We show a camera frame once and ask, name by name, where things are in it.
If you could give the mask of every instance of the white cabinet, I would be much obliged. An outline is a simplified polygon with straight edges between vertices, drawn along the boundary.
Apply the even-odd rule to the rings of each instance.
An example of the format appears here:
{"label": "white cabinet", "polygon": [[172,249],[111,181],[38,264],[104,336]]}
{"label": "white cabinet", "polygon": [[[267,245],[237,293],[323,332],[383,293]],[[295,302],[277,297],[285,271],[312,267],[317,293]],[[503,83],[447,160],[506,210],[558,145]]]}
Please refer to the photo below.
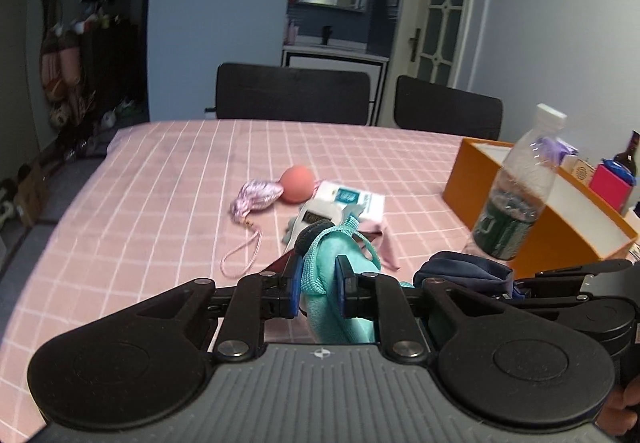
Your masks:
{"label": "white cabinet", "polygon": [[286,67],[355,71],[369,75],[369,119],[367,124],[370,126],[378,123],[387,64],[388,58],[386,57],[321,46],[285,46],[282,51],[282,65]]}

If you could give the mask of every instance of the clear water bottle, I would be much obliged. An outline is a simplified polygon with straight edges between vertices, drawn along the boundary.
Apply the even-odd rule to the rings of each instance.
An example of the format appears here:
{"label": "clear water bottle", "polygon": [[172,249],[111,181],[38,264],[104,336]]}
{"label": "clear water bottle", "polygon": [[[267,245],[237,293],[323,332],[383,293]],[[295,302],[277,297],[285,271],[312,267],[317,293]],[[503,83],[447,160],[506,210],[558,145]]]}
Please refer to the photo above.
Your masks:
{"label": "clear water bottle", "polygon": [[556,179],[556,139],[565,120],[565,114],[539,104],[535,127],[513,146],[495,175],[472,231],[475,245],[491,258],[514,259],[544,210]]}

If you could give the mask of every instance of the orange ball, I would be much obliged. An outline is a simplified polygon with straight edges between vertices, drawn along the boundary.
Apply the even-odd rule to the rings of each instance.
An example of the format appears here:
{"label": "orange ball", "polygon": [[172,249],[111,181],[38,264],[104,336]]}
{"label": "orange ball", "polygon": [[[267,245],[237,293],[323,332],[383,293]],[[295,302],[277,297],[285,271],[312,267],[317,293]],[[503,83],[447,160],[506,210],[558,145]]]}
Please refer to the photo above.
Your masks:
{"label": "orange ball", "polygon": [[287,203],[303,203],[311,199],[316,187],[314,173],[302,165],[294,165],[284,171],[279,182],[284,188],[282,200]]}

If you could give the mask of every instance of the silver bolt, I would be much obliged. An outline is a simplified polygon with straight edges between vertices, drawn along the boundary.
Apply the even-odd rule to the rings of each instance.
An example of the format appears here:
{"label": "silver bolt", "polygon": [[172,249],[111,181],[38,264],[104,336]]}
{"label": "silver bolt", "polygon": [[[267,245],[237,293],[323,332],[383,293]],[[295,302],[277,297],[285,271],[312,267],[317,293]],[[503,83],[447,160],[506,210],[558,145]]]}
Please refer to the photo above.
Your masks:
{"label": "silver bolt", "polygon": [[218,352],[225,357],[241,357],[249,350],[249,346],[241,340],[225,340],[218,346]]}
{"label": "silver bolt", "polygon": [[424,347],[422,347],[422,344],[418,344],[411,340],[401,340],[396,342],[392,349],[396,355],[405,358],[419,357],[424,353]]}

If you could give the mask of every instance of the teal strap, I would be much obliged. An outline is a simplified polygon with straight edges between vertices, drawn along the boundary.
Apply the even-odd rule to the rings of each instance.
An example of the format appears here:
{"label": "teal strap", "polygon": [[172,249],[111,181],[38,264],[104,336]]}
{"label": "teal strap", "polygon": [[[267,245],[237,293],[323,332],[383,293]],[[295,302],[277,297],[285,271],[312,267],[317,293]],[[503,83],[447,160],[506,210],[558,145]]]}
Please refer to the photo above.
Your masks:
{"label": "teal strap", "polygon": [[309,249],[305,256],[305,264],[303,266],[302,271],[302,282],[301,287],[302,291],[309,295],[326,295],[326,290],[322,286],[321,280],[318,278],[318,273],[315,271],[316,261],[318,259],[318,246],[320,245],[320,241],[322,238],[329,233],[332,232],[342,232],[348,235],[349,237],[356,236],[359,237],[363,242],[367,250],[372,257],[372,262],[374,266],[380,270],[380,258],[378,257],[378,253],[373,245],[369,242],[369,240],[358,232],[359,221],[356,217],[350,214],[350,216],[342,223],[341,225],[336,225],[335,227],[328,228],[323,230],[318,237],[315,238],[314,242],[311,243]]}

